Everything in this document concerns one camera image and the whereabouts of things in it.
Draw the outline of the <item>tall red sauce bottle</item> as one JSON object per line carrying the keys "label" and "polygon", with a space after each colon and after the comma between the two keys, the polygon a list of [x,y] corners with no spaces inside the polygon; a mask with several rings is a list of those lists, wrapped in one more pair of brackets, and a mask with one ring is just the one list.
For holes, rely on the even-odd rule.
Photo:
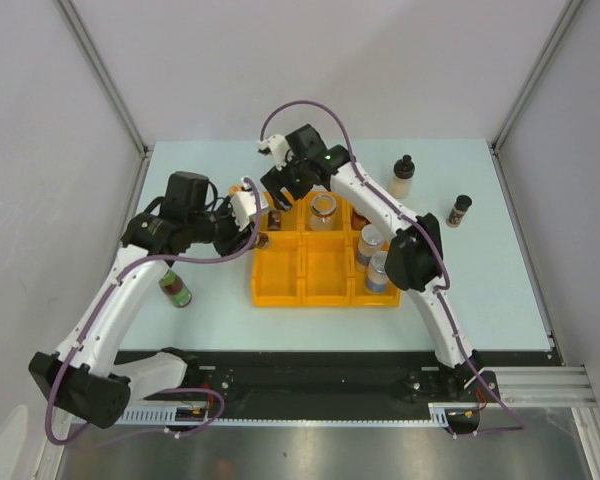
{"label": "tall red sauce bottle", "polygon": [[243,192],[244,187],[241,184],[234,184],[229,187],[229,195],[233,196],[236,193]]}

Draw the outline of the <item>clear flask-shaped glass jar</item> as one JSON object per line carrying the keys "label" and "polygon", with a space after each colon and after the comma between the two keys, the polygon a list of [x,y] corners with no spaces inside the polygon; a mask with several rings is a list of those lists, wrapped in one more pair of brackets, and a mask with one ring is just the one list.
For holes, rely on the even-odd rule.
{"label": "clear flask-shaped glass jar", "polygon": [[341,229],[339,206],[330,193],[316,194],[309,203],[308,228],[311,231],[335,231]]}

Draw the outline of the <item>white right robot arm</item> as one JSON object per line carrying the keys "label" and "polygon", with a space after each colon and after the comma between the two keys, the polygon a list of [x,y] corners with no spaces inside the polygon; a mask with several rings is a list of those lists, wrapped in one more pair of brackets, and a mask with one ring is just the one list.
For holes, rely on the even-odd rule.
{"label": "white right robot arm", "polygon": [[418,215],[397,202],[347,148],[327,147],[309,124],[288,135],[261,134],[258,151],[273,157],[274,166],[260,182],[277,209],[290,210],[295,201],[320,186],[346,200],[380,230],[388,242],[385,271],[420,311],[443,373],[443,393],[453,401],[473,394],[483,363],[446,299],[450,278],[437,218]]}

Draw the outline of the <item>blue-label pearl jar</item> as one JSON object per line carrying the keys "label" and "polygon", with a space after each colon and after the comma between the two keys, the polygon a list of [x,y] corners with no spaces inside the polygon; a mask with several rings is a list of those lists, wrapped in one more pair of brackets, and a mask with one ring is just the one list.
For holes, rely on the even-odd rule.
{"label": "blue-label pearl jar", "polygon": [[355,255],[356,268],[365,271],[369,266],[378,272],[385,272],[387,252],[384,250],[385,237],[374,225],[366,225],[360,232]]}
{"label": "blue-label pearl jar", "polygon": [[389,278],[385,270],[387,252],[380,250],[375,252],[369,260],[365,288],[372,294],[381,294],[387,290]]}

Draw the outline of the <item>small black-lid spice jar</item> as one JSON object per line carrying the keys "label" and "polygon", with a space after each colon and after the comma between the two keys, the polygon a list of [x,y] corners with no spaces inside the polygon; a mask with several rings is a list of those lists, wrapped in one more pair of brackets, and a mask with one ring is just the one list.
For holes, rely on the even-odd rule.
{"label": "small black-lid spice jar", "polygon": [[266,249],[270,245],[270,237],[266,232],[259,231],[254,240],[255,249]]}

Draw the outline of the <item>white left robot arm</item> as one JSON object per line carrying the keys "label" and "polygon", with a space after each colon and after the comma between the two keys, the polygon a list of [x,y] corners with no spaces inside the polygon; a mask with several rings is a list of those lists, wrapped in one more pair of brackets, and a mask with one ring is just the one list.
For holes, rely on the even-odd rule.
{"label": "white left robot arm", "polygon": [[266,199],[248,177],[224,198],[204,175],[175,172],[166,191],[127,224],[116,259],[89,308],[51,354],[37,352],[28,370],[47,400],[45,428],[55,410],[108,428],[129,402],[173,393],[187,400],[201,387],[194,358],[175,348],[118,365],[122,340],[147,292],[177,261],[189,262],[193,244],[211,244],[218,255],[205,264],[237,259],[253,245]]}

